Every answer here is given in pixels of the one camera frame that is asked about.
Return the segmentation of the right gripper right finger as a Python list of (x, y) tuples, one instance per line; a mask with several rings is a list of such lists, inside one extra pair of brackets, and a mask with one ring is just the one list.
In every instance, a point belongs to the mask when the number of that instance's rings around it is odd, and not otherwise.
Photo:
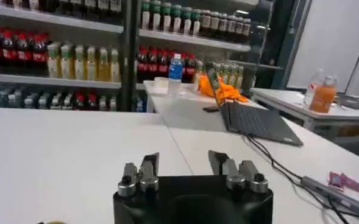
[(242, 160), (238, 166), (226, 153), (209, 150), (208, 159), (215, 175), (226, 176), (226, 186), (234, 189), (249, 188), (257, 194), (269, 191), (268, 180), (251, 160)]

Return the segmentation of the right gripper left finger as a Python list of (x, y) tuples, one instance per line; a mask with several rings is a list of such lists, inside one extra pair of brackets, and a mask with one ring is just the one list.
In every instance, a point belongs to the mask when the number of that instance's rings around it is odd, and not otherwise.
[(160, 153), (146, 155), (139, 168), (134, 163), (126, 163), (117, 193), (121, 197), (133, 197), (138, 191), (157, 192), (159, 189), (158, 162)]

